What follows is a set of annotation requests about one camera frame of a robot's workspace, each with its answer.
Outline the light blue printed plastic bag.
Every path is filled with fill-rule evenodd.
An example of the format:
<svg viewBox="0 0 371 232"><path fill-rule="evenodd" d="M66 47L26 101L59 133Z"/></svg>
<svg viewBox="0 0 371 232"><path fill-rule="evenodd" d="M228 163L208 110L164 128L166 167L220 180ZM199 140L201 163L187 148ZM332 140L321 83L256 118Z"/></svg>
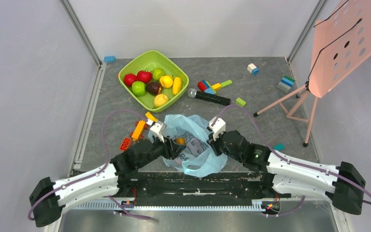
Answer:
<svg viewBox="0 0 371 232"><path fill-rule="evenodd" d="M163 135L180 139L180 144L185 146L177 158L163 158L166 166L194 177L218 173L226 166L227 155L216 156L213 148L207 143L209 121L199 115L170 114L165 116L163 122L167 126Z"/></svg>

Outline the brown fake kiwi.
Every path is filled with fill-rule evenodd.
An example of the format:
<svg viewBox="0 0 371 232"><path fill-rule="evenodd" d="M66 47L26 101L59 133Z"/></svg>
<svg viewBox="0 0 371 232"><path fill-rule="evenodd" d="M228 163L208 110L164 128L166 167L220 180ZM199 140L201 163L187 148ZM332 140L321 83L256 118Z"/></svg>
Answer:
<svg viewBox="0 0 371 232"><path fill-rule="evenodd" d="M184 138L178 137L178 138L175 138L174 141L178 145L186 145L186 140Z"/></svg>

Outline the yellow fake banana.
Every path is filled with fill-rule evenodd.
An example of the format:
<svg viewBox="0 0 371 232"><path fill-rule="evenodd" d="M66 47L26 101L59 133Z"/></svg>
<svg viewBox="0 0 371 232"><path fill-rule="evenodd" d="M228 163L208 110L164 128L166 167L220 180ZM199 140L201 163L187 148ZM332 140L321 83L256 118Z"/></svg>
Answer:
<svg viewBox="0 0 371 232"><path fill-rule="evenodd" d="M177 95L181 91L182 87L183 87L182 79L179 76L175 77L172 85L172 94L174 96Z"/></svg>

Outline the red fake tomato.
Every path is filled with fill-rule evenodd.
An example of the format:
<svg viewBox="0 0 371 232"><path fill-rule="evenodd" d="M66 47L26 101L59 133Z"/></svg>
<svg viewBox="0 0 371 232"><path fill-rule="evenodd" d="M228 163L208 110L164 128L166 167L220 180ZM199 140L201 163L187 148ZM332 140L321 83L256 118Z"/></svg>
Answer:
<svg viewBox="0 0 371 232"><path fill-rule="evenodd" d="M148 84L149 82L151 82L152 79L153 79L153 75L149 71L140 70L137 73L137 80L138 81L141 81L141 82L143 82L145 84Z"/></svg>

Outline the yellow fake pear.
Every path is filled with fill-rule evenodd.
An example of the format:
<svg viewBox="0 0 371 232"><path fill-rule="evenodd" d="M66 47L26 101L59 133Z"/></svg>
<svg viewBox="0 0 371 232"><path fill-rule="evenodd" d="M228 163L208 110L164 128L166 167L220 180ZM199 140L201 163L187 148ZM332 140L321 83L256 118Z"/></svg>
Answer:
<svg viewBox="0 0 371 232"><path fill-rule="evenodd" d="M173 85L173 76L172 75L161 76L159 79L159 83L163 88L171 88Z"/></svg>

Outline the yellow green fake mango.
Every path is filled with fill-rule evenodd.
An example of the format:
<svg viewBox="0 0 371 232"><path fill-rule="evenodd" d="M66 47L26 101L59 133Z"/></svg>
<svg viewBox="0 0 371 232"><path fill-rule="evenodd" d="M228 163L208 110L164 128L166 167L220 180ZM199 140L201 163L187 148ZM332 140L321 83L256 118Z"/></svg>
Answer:
<svg viewBox="0 0 371 232"><path fill-rule="evenodd" d="M165 71L162 68L154 68L152 70L152 78L155 81L159 81L162 76L165 75Z"/></svg>

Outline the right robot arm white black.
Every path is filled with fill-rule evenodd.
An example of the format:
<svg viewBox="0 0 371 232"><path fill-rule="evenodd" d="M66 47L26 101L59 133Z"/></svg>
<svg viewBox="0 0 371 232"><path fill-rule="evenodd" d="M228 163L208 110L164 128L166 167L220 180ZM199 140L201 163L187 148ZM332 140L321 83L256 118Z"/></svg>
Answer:
<svg viewBox="0 0 371 232"><path fill-rule="evenodd" d="M242 163L253 172L260 172L260 192L265 197L275 194L321 197L331 200L337 209L360 215L366 181L348 162L340 166L301 160L259 144L250 143L238 131L209 130L208 143L217 155Z"/></svg>

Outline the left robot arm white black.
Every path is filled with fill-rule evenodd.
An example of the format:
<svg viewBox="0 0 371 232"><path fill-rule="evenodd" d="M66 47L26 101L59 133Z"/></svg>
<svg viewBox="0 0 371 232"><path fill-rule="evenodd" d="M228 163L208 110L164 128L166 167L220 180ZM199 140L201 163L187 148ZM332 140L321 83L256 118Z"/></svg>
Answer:
<svg viewBox="0 0 371 232"><path fill-rule="evenodd" d="M132 183L123 179L159 157L176 159L186 148L173 139L147 139L127 148L108 163L85 173L61 179L41 179L29 196L28 219L41 228L57 221L63 214L88 201L118 194L127 197Z"/></svg>

